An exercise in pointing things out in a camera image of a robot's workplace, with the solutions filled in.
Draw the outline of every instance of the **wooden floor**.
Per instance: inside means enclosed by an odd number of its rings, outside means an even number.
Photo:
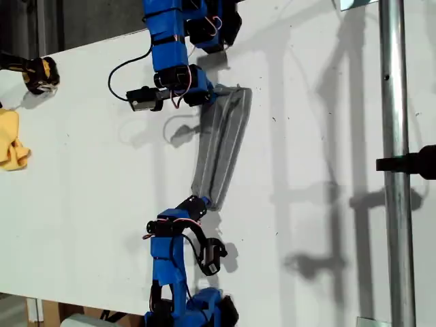
[[[44,321],[30,322],[27,314],[26,298],[0,293],[0,326],[7,327],[59,327],[61,322],[75,313],[100,318],[102,309],[67,305],[52,301],[42,301]],[[139,315],[126,315],[117,324],[121,327],[142,327],[144,318]]]

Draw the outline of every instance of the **black clamp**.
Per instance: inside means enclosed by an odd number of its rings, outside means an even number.
[[[419,174],[426,180],[436,180],[436,145],[428,145],[418,153],[377,160],[378,172]]]
[[[133,111],[161,111],[164,101],[159,99],[159,92],[159,89],[155,87],[142,87],[138,90],[128,91],[126,98]]]
[[[206,244],[200,244],[200,270],[206,276],[213,276],[221,270],[221,258],[228,254],[225,245],[218,238],[207,238]]]

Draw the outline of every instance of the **gray plastic object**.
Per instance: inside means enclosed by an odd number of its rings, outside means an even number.
[[[392,327],[388,322],[378,322],[376,320],[357,318],[357,327]]]
[[[250,115],[251,89],[217,85],[215,102],[204,104],[200,116],[200,145],[192,192],[211,200],[218,211],[225,199]]]
[[[341,11],[368,5],[372,2],[377,2],[377,0],[341,0]]]
[[[120,325],[76,313],[65,319],[61,327],[120,327]]]

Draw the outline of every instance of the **black cable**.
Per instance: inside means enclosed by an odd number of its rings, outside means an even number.
[[[119,320],[121,320],[122,318],[124,318],[127,314],[124,312],[116,312],[113,315],[111,315],[110,317],[106,318],[107,322],[117,322]]]
[[[40,308],[38,307],[38,299],[35,299],[35,307],[36,307],[36,321],[37,321],[37,326],[40,327]]]
[[[197,262],[198,268],[200,268],[200,270],[202,271],[202,273],[204,273],[206,276],[211,276],[211,272],[210,272],[210,271],[207,271],[207,270],[206,270],[206,267],[204,267],[204,265],[202,264],[202,258],[200,258],[200,256],[197,255],[196,248],[194,247],[194,245],[193,245],[193,243],[192,243],[192,240],[191,240],[188,236],[186,236],[186,235],[184,235],[184,234],[182,234],[182,236],[183,236],[184,238],[186,238],[186,239],[188,240],[189,244],[191,245],[191,247],[192,247],[192,251],[193,251],[193,254],[194,254],[194,256],[196,257],[196,262]]]
[[[130,63],[134,63],[135,61],[138,61],[138,60],[141,60],[141,59],[147,58],[148,55],[151,53],[151,49],[152,49],[152,47],[153,47],[153,43],[150,44],[150,48],[149,48],[149,50],[147,51],[146,54],[142,55],[141,57],[135,58],[135,59],[127,60],[127,61],[125,61],[124,63],[122,63],[122,64],[116,66],[116,67],[115,67],[115,68],[110,72],[109,77],[108,77],[108,88],[109,88],[109,91],[111,92],[111,94],[112,94],[114,97],[116,97],[117,99],[120,99],[120,100],[122,100],[122,101],[126,101],[126,102],[129,101],[129,100],[123,98],[123,97],[120,97],[119,95],[117,95],[117,94],[114,92],[114,90],[112,90],[112,87],[110,86],[110,81],[112,80],[112,75],[113,75],[113,74],[114,74],[118,69],[122,68],[123,66],[126,66],[126,65],[128,65],[128,64],[130,64]]]
[[[103,310],[102,314],[100,315],[100,320],[106,320],[109,318],[110,311],[109,310]]]
[[[196,260],[198,263],[198,256],[197,256],[195,247],[193,247],[192,240],[184,234],[181,234],[181,235],[188,240],[189,244],[191,244],[192,250],[194,252],[194,255],[196,256]],[[176,267],[176,269],[178,269],[181,272],[181,274],[183,275],[183,271],[178,267],[178,264],[177,264],[176,260],[174,259],[174,256],[172,255],[173,249],[174,249],[174,236],[171,238],[171,241],[170,241],[170,260],[171,260],[172,264],[174,265],[174,267]],[[195,302],[193,301],[192,296],[191,296],[191,292],[189,291],[189,287],[188,287],[188,283],[186,282],[186,279],[185,279],[185,287],[186,287],[186,291],[188,293],[189,300],[192,302],[193,305],[195,305]],[[204,313],[203,309],[197,307],[197,310],[203,314],[204,322],[207,324],[208,319],[207,319],[207,316]]]

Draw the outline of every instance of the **yellow and black object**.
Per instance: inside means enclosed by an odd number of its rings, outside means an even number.
[[[21,72],[26,87],[35,95],[55,88],[60,81],[56,63],[50,57],[28,60],[0,52],[0,69]]]

